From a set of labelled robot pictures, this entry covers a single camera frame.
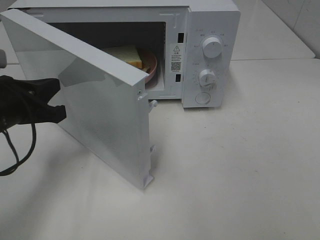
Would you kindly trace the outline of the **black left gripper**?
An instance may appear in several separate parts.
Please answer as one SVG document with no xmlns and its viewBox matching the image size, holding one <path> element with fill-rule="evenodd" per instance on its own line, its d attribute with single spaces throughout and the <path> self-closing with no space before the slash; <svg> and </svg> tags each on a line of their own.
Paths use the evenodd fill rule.
<svg viewBox="0 0 320 240">
<path fill-rule="evenodd" d="M 17 80 L 0 77 L 0 129 L 31 123 L 58 124 L 67 118 L 64 105 L 46 105 L 60 90 L 56 78 Z"/>
</svg>

